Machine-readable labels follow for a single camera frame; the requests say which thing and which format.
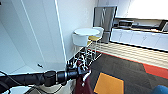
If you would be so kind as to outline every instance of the white wall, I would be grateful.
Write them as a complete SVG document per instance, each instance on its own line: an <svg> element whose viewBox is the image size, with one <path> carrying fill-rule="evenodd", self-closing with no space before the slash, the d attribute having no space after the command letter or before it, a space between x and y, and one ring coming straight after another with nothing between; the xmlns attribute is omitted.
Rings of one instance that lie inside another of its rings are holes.
<svg viewBox="0 0 168 94"><path fill-rule="evenodd" d="M55 0L12 0L33 52L26 64L40 70L64 70L66 57L62 44Z"/></svg>
<svg viewBox="0 0 168 94"><path fill-rule="evenodd" d="M9 74L24 65L22 57L0 21L0 70Z"/></svg>
<svg viewBox="0 0 168 94"><path fill-rule="evenodd" d="M78 28L92 28L94 7L98 0L57 0L67 60L74 54L72 33Z"/></svg>

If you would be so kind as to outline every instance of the cabinet door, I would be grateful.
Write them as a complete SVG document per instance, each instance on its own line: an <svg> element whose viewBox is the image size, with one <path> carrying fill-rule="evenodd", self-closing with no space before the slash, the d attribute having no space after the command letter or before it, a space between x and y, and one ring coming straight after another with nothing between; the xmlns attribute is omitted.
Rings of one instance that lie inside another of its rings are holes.
<svg viewBox="0 0 168 94"><path fill-rule="evenodd" d="M119 0L99 0L98 7L117 6Z"/></svg>
<svg viewBox="0 0 168 94"><path fill-rule="evenodd" d="M168 51L168 34L162 34L154 48Z"/></svg>
<svg viewBox="0 0 168 94"><path fill-rule="evenodd" d="M98 1L98 7L108 6L108 4L109 4L109 0L99 0Z"/></svg>
<svg viewBox="0 0 168 94"><path fill-rule="evenodd" d="M147 47L147 48L154 48L159 37L160 37L160 33L147 32L141 46Z"/></svg>
<svg viewBox="0 0 168 94"><path fill-rule="evenodd" d="M121 37L121 29L112 29L110 41L119 42Z"/></svg>
<svg viewBox="0 0 168 94"><path fill-rule="evenodd" d="M125 18L127 16L130 0L119 0L116 17Z"/></svg>
<svg viewBox="0 0 168 94"><path fill-rule="evenodd" d="M109 6L117 6L119 0L109 0Z"/></svg>
<svg viewBox="0 0 168 94"><path fill-rule="evenodd" d="M132 39L130 41L131 45L141 46L144 40L145 32L143 31L133 31Z"/></svg>
<svg viewBox="0 0 168 94"><path fill-rule="evenodd" d="M120 43L129 44L132 38L132 30L121 30L122 36L120 38Z"/></svg>

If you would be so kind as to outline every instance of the refrigerator door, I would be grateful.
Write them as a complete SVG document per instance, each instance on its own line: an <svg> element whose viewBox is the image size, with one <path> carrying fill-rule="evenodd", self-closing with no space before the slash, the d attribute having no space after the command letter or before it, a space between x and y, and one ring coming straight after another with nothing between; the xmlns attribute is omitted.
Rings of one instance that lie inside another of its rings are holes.
<svg viewBox="0 0 168 94"><path fill-rule="evenodd" d="M104 7L95 7L94 9L94 27L102 27L104 19Z"/></svg>
<svg viewBox="0 0 168 94"><path fill-rule="evenodd" d="M95 7L94 27L103 27L104 31L111 31L116 7Z"/></svg>
<svg viewBox="0 0 168 94"><path fill-rule="evenodd" d="M106 7L102 27L105 31L111 31L116 7Z"/></svg>

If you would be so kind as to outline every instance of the white cabinet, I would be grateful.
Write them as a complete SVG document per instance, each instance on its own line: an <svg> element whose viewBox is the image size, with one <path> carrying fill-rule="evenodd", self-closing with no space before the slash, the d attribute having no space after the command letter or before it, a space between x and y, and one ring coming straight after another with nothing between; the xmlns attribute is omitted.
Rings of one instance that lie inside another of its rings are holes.
<svg viewBox="0 0 168 94"><path fill-rule="evenodd" d="M116 17L125 18L131 0L99 0L98 7L117 6Z"/></svg>
<svg viewBox="0 0 168 94"><path fill-rule="evenodd" d="M120 43L129 44L132 38L133 31L132 30L121 30L122 35L120 38Z"/></svg>
<svg viewBox="0 0 168 94"><path fill-rule="evenodd" d="M127 18L168 19L167 0L131 0Z"/></svg>
<svg viewBox="0 0 168 94"><path fill-rule="evenodd" d="M154 48L160 35L161 33L146 32L146 35L144 36L144 41L141 46L147 48Z"/></svg>
<svg viewBox="0 0 168 94"><path fill-rule="evenodd" d="M162 34L154 48L168 51L168 34Z"/></svg>
<svg viewBox="0 0 168 94"><path fill-rule="evenodd" d="M130 41L131 45L141 46L145 36L145 32L143 31L134 31L132 35L132 39Z"/></svg>
<svg viewBox="0 0 168 94"><path fill-rule="evenodd" d="M117 5L116 17L118 18L127 17L130 1L131 0L119 0Z"/></svg>
<svg viewBox="0 0 168 94"><path fill-rule="evenodd" d="M132 38L132 30L112 29L110 41L129 44Z"/></svg>
<svg viewBox="0 0 168 94"><path fill-rule="evenodd" d="M122 29L112 29L110 41L119 42L122 35Z"/></svg>
<svg viewBox="0 0 168 94"><path fill-rule="evenodd" d="M117 6L119 0L99 0L98 7Z"/></svg>
<svg viewBox="0 0 168 94"><path fill-rule="evenodd" d="M108 0L99 0L98 7L104 7L108 5Z"/></svg>

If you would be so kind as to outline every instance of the door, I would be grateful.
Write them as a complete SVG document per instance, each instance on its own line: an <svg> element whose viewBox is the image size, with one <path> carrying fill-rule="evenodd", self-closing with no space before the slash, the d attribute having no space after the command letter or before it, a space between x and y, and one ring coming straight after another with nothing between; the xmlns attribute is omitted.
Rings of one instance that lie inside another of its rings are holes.
<svg viewBox="0 0 168 94"><path fill-rule="evenodd" d="M144 40L145 32L143 31L134 31L132 39L130 41L131 45L141 46L142 41Z"/></svg>
<svg viewBox="0 0 168 94"><path fill-rule="evenodd" d="M159 40L160 35L161 35L160 33L147 32L146 35L144 36L145 39L142 43L142 47L154 48L156 42Z"/></svg>
<svg viewBox="0 0 168 94"><path fill-rule="evenodd" d="M129 44L132 38L132 30L121 30L122 36L120 38L120 43Z"/></svg>
<svg viewBox="0 0 168 94"><path fill-rule="evenodd" d="M168 51L168 34L161 34L154 48Z"/></svg>
<svg viewBox="0 0 168 94"><path fill-rule="evenodd" d="M112 29L111 37L110 37L111 42L119 42L120 41L120 37L122 35L121 30L122 29Z"/></svg>

